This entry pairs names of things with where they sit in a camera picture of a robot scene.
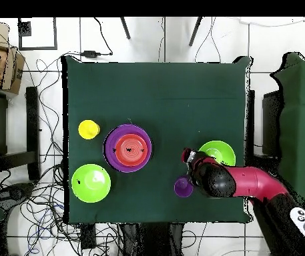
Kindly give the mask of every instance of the power adapter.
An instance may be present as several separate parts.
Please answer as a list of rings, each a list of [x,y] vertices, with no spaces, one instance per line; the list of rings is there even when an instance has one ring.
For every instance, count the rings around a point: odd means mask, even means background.
[[[101,55],[113,55],[113,53],[109,53],[109,54],[101,54],[99,52],[96,52],[94,50],[86,50],[84,52],[81,53],[81,56],[84,56],[86,58],[89,59],[95,59],[97,56],[101,56]]]

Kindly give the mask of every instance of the table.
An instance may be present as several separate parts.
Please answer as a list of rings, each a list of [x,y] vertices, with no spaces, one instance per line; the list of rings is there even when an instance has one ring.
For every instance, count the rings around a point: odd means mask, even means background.
[[[289,183],[297,202],[305,202],[305,59],[287,53],[273,74],[281,83],[284,108],[280,114],[279,174]]]
[[[223,140],[233,147],[236,165],[244,164],[248,57],[233,64],[61,60],[69,223],[250,220],[243,198],[206,198],[195,190],[182,199],[174,193],[176,178],[186,172],[180,161],[184,147],[198,149],[207,141]],[[96,138],[79,136],[84,119],[101,127]],[[125,174],[105,162],[103,141],[114,127],[130,121],[146,130],[154,149],[143,169]],[[111,191],[98,203],[81,202],[70,188],[73,172],[87,163],[102,166],[111,177]]]

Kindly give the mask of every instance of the purple cup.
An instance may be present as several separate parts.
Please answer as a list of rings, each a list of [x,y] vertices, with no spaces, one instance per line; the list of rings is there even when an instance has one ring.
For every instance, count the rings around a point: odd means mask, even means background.
[[[186,176],[177,178],[174,185],[174,191],[176,195],[179,197],[188,197],[192,194],[193,189],[194,186],[188,181]]]

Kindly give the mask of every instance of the yellow cup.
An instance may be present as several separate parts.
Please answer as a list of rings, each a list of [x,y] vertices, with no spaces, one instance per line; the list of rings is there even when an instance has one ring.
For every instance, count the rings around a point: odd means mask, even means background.
[[[92,120],[85,120],[79,124],[79,134],[84,139],[93,139],[100,132],[99,125]]]

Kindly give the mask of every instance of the floor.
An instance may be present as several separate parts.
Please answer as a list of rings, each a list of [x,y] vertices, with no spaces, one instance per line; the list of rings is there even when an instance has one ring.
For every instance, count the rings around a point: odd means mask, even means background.
[[[42,47],[51,44],[53,39],[52,18],[32,18],[32,37],[23,40],[23,46]],[[117,62],[158,62],[164,61],[164,36],[161,27],[162,17],[126,17],[127,27],[131,39],[125,36],[123,26],[119,18],[98,18],[102,24],[103,35],[113,51],[112,56],[104,56],[98,59],[85,59],[82,61],[97,61],[106,63]],[[198,51],[200,45],[207,37],[212,19],[215,19],[212,29],[212,38],[208,36]],[[282,56],[289,51],[299,51],[305,56],[305,21],[303,17],[205,17],[200,25],[194,44],[188,43],[192,35],[196,17],[166,17],[166,62],[194,62],[196,61],[231,63],[239,56],[251,56],[254,59],[250,69],[250,87],[256,91],[255,104],[255,153],[261,154],[262,145],[262,96],[265,93],[275,91],[278,85],[270,77],[270,73],[276,71],[282,62]],[[0,22],[10,26],[10,44],[18,46],[17,19],[0,19]],[[10,100],[8,108],[7,144],[9,153],[26,150],[25,128],[25,88],[32,86],[32,79],[37,85],[42,80],[39,90],[50,86],[42,92],[43,102],[54,109],[59,115],[54,139],[61,146],[63,131],[62,119],[62,88],[61,88],[61,63],[59,60],[44,70],[45,64],[50,64],[60,55],[73,51],[96,50],[108,53],[99,31],[99,25],[94,18],[57,18],[57,50],[33,50],[22,51],[27,61],[23,73],[21,90],[18,97]],[[47,112],[49,122],[56,125],[57,116]],[[50,145],[50,132],[46,124],[40,125],[41,159]],[[50,149],[45,162],[42,163],[42,171],[50,168],[54,163],[61,161],[61,156]],[[7,172],[0,174],[0,179],[7,176]],[[47,186],[52,182],[52,173],[46,174],[40,182],[40,186]],[[27,181],[26,167],[18,167],[11,170],[11,177],[4,183],[18,183]],[[58,198],[63,201],[63,194],[58,193]],[[28,235],[34,234],[33,220],[30,209],[39,211],[36,206],[16,207],[12,211],[8,224],[8,244],[11,254],[24,256],[28,251]],[[107,224],[98,224],[101,230]],[[101,239],[106,238],[108,232],[99,234]],[[182,242],[185,256],[268,256],[269,251],[256,220],[247,224],[241,223],[186,223]],[[47,254],[55,245],[54,253]],[[112,243],[109,254],[116,254],[116,246]],[[78,256],[67,241],[59,241],[47,236],[36,245],[39,252],[29,256]],[[86,250],[84,254],[97,251]]]

